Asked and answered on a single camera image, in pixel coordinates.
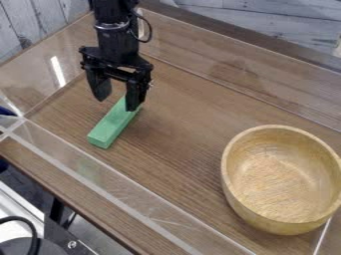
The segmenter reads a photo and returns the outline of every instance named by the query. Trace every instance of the screw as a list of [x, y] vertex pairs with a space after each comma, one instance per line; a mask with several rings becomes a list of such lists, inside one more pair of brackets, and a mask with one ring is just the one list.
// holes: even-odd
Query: screw
[[75, 249], [77, 247], [77, 242], [76, 241], [71, 241], [69, 243], [68, 243], [68, 248], [72, 250], [72, 249]]

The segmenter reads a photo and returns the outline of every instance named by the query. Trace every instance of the green block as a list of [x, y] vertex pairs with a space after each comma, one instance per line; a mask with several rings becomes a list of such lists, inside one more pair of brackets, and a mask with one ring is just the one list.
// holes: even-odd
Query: green block
[[131, 122], [140, 108], [125, 111], [125, 97], [121, 97], [88, 134], [88, 142], [100, 148], [108, 148]]

